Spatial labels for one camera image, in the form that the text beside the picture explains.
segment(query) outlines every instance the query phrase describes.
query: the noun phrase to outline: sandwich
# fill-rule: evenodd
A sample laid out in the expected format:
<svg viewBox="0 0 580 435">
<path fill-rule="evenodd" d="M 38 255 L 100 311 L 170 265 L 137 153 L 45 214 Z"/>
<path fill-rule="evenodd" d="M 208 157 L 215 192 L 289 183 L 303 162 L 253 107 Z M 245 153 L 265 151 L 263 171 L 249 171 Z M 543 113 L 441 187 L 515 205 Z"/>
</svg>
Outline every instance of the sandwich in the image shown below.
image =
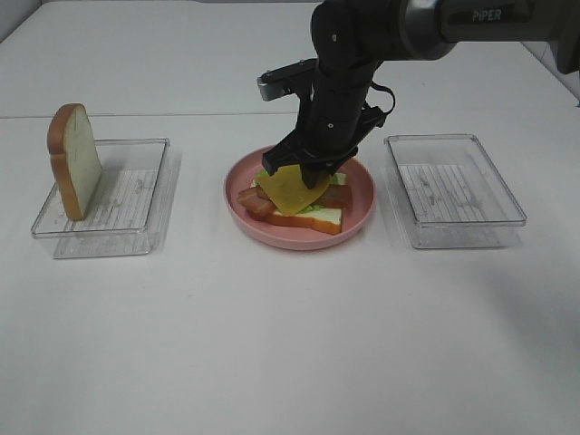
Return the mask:
<svg viewBox="0 0 580 435">
<path fill-rule="evenodd" d="M 319 180 L 312 189 L 302 182 L 298 165 L 280 168 L 269 176 L 258 172 L 237 201 L 247 214 L 259 221 L 280 227 L 303 227 L 336 235 L 343 229 L 343 213 L 353 204 L 345 174 Z"/>
<path fill-rule="evenodd" d="M 102 174 L 84 106 L 74 103 L 61 107 L 51 121 L 46 142 L 66 216 L 83 220 Z"/>
</svg>

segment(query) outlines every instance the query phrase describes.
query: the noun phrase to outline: yellow cheese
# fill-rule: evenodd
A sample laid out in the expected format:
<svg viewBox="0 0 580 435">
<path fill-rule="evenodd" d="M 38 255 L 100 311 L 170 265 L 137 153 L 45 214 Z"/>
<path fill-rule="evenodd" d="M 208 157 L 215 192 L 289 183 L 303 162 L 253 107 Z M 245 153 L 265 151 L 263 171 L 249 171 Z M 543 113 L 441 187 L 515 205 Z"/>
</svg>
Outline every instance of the yellow cheese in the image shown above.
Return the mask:
<svg viewBox="0 0 580 435">
<path fill-rule="evenodd" d="M 291 165 L 283 166 L 273 176 L 257 176 L 256 183 L 281 213 L 295 215 L 322 196 L 330 184 L 330 179 L 330 175 L 323 177 L 314 188 L 307 188 L 302 181 L 300 166 Z"/>
</svg>

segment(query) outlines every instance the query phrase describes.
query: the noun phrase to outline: bread slice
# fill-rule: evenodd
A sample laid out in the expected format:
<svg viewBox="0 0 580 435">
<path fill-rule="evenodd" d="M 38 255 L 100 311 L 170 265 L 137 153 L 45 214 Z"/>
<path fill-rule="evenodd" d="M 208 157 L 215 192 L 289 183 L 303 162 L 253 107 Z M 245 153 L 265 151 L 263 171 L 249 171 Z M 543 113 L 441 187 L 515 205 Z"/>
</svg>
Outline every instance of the bread slice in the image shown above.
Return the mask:
<svg viewBox="0 0 580 435">
<path fill-rule="evenodd" d="M 102 173 L 91 123 L 82 104 L 65 104 L 46 139 L 56 185 L 70 220 L 83 220 Z"/>
<path fill-rule="evenodd" d="M 334 184 L 346 184 L 346 174 L 338 172 L 333 177 Z M 280 211 L 275 211 L 265 217 L 255 216 L 252 218 L 262 220 L 271 225 L 280 227 L 302 227 L 311 228 L 326 234 L 339 234 L 343 230 L 343 210 L 341 208 L 320 208 L 295 215 L 284 215 Z"/>
</svg>

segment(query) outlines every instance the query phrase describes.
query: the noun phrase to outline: pink plate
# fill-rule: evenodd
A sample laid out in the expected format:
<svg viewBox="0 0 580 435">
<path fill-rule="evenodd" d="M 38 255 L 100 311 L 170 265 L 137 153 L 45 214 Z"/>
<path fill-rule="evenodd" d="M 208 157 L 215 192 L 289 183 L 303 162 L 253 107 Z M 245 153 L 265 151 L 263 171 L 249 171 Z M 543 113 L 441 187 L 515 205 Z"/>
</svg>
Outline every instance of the pink plate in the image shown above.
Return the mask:
<svg viewBox="0 0 580 435">
<path fill-rule="evenodd" d="M 256 150 L 245 156 L 233 166 L 224 182 L 229 212 L 246 234 L 273 247 L 307 251 L 342 243 L 361 229 L 371 215 L 377 193 L 371 174 L 356 159 L 348 160 L 339 169 L 346 174 L 346 182 L 353 190 L 353 209 L 343 213 L 342 233 L 332 236 L 309 228 L 277 227 L 251 218 L 246 209 L 237 203 L 237 194 L 250 186 L 254 176 L 262 169 L 262 154 L 270 148 Z"/>
</svg>

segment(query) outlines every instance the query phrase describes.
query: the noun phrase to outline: clear plastic container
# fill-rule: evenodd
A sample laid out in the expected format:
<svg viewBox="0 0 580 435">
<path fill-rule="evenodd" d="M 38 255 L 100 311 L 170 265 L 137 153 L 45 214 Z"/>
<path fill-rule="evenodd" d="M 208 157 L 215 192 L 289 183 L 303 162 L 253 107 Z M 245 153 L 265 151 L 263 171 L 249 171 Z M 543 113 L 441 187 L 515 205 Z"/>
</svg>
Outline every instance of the clear plastic container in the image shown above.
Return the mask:
<svg viewBox="0 0 580 435">
<path fill-rule="evenodd" d="M 103 173 L 88 215 L 71 221 L 56 184 L 31 233 L 54 258 L 148 254 L 167 226 L 171 206 L 169 140 L 96 140 Z"/>
<path fill-rule="evenodd" d="M 510 247 L 527 222 L 478 139 L 391 136 L 387 184 L 418 249 Z"/>
</svg>

